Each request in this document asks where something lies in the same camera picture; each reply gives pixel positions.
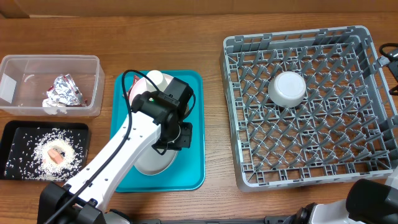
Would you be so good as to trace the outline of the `grey round plate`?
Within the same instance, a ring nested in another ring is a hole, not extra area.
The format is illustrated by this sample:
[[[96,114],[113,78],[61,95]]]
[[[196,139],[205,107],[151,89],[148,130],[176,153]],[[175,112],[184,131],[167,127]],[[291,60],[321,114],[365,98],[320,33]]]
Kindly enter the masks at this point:
[[[147,147],[139,156],[134,167],[144,175],[157,175],[165,171],[174,162],[178,151],[168,150],[160,155],[151,146]]]

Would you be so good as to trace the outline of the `white paper cup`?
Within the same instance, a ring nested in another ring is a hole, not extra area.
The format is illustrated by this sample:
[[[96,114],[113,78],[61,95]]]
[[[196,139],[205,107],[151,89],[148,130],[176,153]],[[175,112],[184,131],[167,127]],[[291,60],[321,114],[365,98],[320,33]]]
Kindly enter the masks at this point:
[[[160,90],[164,91],[168,84],[171,82],[172,77],[170,75],[164,74],[161,71],[158,70],[151,70],[147,73],[146,75],[152,82],[155,84],[155,86]],[[146,80],[146,88],[147,91],[153,92],[156,91],[155,87],[149,80]]]

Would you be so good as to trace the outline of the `white small bowl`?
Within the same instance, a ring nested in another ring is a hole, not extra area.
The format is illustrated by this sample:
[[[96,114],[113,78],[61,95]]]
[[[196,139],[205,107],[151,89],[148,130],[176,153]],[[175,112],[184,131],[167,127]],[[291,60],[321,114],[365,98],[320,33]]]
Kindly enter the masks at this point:
[[[271,80],[268,95],[278,106],[293,108],[301,104],[306,92],[306,83],[295,72],[282,72]]]

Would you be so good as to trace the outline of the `silver foil wrapper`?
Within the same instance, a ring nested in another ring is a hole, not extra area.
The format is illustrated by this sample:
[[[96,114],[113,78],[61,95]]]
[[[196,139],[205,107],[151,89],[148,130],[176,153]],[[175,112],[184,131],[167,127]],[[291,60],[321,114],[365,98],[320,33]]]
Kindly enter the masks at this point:
[[[54,80],[47,90],[47,98],[56,105],[86,106],[83,93],[70,74],[60,75]]]

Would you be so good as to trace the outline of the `orange food cube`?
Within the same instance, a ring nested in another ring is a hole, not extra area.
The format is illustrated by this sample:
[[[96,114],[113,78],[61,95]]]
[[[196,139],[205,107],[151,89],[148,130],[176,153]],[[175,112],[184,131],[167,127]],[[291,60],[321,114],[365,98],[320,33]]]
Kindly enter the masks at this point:
[[[47,154],[49,155],[49,158],[51,158],[51,160],[54,161],[54,163],[61,164],[63,162],[62,155],[54,148],[49,149],[47,151]]]

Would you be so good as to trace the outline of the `white napkin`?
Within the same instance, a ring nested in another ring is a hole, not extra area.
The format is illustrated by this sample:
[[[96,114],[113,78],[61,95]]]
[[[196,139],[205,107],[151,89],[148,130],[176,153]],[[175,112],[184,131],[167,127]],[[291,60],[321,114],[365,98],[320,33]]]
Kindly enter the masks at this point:
[[[47,114],[67,114],[67,107],[63,103],[57,103],[50,98],[44,99],[42,107]]]

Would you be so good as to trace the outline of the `white rice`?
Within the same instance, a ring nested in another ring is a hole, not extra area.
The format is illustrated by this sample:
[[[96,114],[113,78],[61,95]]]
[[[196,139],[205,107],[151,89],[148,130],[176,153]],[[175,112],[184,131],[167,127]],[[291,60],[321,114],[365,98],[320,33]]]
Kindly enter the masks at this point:
[[[9,180],[66,181],[76,175],[87,155],[88,131],[63,128],[17,128],[2,176]],[[54,148],[63,162],[47,151]]]

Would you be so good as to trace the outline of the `red sauce packet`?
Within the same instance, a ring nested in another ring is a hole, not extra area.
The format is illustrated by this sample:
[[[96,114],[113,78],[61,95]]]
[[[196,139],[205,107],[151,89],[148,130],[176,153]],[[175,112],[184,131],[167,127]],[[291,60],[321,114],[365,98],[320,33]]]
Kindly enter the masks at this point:
[[[139,76],[134,75],[132,85],[130,86],[129,90],[126,92],[128,97],[130,97],[130,94],[131,94],[131,91],[132,91],[134,85],[135,85],[140,79],[141,79],[141,78],[140,78]]]

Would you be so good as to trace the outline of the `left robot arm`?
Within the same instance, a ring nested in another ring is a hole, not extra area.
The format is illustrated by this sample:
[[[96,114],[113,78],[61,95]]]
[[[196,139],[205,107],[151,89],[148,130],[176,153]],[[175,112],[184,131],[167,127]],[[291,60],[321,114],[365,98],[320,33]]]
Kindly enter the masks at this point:
[[[160,155],[189,148],[192,124],[184,120],[192,88],[173,78],[164,91],[145,91],[127,102],[127,117],[100,153],[64,186],[50,183],[40,195],[38,223],[130,223],[108,203],[148,149]]]

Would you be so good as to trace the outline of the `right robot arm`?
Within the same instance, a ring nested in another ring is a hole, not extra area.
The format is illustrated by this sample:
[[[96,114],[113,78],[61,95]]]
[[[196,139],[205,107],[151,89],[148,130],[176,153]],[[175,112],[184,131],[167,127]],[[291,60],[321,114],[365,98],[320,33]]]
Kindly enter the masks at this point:
[[[380,184],[368,179],[354,183],[346,200],[309,204],[284,223],[397,224],[397,170]]]

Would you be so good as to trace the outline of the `grey plastic dishwasher rack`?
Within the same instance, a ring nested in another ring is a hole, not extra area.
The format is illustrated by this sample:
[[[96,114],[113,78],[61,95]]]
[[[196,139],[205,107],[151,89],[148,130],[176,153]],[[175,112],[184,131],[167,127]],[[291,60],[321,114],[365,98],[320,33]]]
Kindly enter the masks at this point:
[[[397,167],[397,105],[366,27],[229,36],[220,65],[240,190],[382,179]],[[268,95],[282,72],[305,80],[296,107]]]

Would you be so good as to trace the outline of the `pink round plate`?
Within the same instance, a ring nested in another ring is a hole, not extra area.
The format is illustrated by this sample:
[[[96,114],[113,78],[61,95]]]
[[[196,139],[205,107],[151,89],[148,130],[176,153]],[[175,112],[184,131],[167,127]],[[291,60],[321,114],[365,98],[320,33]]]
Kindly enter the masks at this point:
[[[168,75],[163,73],[163,76],[165,78],[165,81],[167,82],[167,85],[172,81],[173,76]],[[147,83],[149,83],[149,81],[147,81],[147,79],[145,78],[135,78],[133,85],[131,86],[131,89],[129,90],[129,102],[130,105],[132,104],[132,101],[134,99],[134,97],[138,94],[142,94],[145,91],[149,91],[147,88]],[[190,109],[189,104],[187,105],[186,109],[185,109],[185,113],[187,113]]]

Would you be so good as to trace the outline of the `black plastic tray bin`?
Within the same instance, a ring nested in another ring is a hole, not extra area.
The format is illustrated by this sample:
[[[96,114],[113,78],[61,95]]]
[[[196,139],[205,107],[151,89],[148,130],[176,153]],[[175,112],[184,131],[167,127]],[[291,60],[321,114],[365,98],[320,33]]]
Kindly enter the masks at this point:
[[[64,182],[86,164],[84,123],[10,121],[1,137],[1,178]]]

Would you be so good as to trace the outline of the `clear plastic bin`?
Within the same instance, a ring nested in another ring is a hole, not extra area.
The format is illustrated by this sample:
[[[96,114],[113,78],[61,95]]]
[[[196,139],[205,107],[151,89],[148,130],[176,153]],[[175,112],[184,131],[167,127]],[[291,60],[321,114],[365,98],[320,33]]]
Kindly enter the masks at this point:
[[[47,114],[42,102],[60,75],[70,74],[86,106],[67,114]],[[98,116],[105,74],[94,55],[7,55],[1,62],[1,109],[16,116]]]

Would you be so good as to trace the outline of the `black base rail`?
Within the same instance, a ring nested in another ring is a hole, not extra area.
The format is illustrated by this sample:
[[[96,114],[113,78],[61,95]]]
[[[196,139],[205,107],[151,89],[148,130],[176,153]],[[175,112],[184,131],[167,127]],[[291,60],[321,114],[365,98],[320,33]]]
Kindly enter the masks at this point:
[[[136,220],[133,224],[282,224],[288,216],[267,216],[264,218],[234,218],[211,220]]]

